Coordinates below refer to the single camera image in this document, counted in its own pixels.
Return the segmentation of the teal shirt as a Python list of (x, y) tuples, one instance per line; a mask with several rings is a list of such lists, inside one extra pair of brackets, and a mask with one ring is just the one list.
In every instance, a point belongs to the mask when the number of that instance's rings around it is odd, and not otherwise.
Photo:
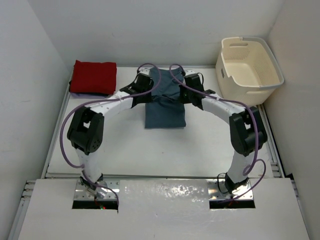
[(171, 71), (150, 69), (150, 76), (158, 87), (152, 91), (152, 102), (145, 105), (146, 129), (182, 129), (186, 127), (185, 106), (180, 102), (180, 87), (183, 82), (180, 68)]

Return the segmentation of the red garment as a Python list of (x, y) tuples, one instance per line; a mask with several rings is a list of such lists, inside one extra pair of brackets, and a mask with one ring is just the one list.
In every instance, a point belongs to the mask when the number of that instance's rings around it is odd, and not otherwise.
[(87, 62), (76, 60), (71, 78), (71, 91), (112, 95), (117, 84), (115, 62)]

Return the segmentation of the purple t shirt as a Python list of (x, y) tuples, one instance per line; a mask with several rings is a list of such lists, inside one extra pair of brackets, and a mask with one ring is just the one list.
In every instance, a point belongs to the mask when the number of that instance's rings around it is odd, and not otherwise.
[(108, 95), (103, 94), (88, 94), (88, 93), (70, 93), (73, 98), (77, 99), (105, 99)]

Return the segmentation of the black garment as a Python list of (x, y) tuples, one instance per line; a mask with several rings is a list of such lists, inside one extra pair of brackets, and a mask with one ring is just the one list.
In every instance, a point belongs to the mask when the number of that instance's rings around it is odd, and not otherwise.
[(71, 91), (71, 83), (72, 83), (72, 81), (69, 81), (69, 82), (68, 82), (68, 90), (69, 90), (70, 93), (99, 94), (99, 95), (108, 95), (108, 96), (109, 96), (109, 94), (107, 94), (107, 93), (100, 93), (100, 92), (73, 92), (73, 91)]

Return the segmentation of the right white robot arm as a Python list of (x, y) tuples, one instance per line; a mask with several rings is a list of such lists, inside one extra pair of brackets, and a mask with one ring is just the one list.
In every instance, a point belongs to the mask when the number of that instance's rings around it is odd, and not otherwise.
[(221, 98), (215, 91), (204, 90), (200, 74), (182, 71), (180, 101), (214, 114), (229, 126), (230, 142), (234, 149), (229, 170), (224, 174), (226, 192), (231, 194), (247, 183), (249, 173), (258, 161), (258, 151), (268, 140), (257, 107)]

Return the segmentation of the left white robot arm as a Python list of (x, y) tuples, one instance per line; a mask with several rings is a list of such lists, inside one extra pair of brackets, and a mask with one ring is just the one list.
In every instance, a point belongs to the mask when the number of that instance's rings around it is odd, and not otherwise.
[(82, 106), (74, 112), (66, 136), (79, 159), (80, 182), (91, 191), (95, 191), (103, 180), (96, 153), (103, 143), (105, 122), (138, 104), (151, 102), (153, 86), (150, 70), (143, 68), (137, 72), (132, 83), (121, 88), (107, 101)]

